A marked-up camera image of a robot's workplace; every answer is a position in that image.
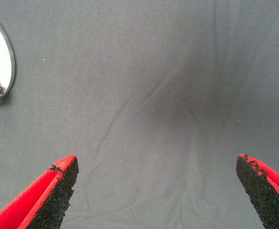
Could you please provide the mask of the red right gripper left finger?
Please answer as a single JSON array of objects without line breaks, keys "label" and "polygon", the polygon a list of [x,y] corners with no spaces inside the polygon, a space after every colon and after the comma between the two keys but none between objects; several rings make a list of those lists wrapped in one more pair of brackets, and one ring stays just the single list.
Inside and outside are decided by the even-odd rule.
[{"label": "red right gripper left finger", "polygon": [[58,229],[79,173],[75,155],[64,157],[0,211],[0,229]]}]

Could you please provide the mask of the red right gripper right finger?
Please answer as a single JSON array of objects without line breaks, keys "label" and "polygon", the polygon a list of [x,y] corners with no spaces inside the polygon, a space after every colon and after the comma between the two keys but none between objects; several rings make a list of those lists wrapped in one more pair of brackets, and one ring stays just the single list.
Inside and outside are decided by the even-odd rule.
[{"label": "red right gripper right finger", "polygon": [[236,173],[264,228],[279,229],[279,173],[245,154],[237,158]]}]

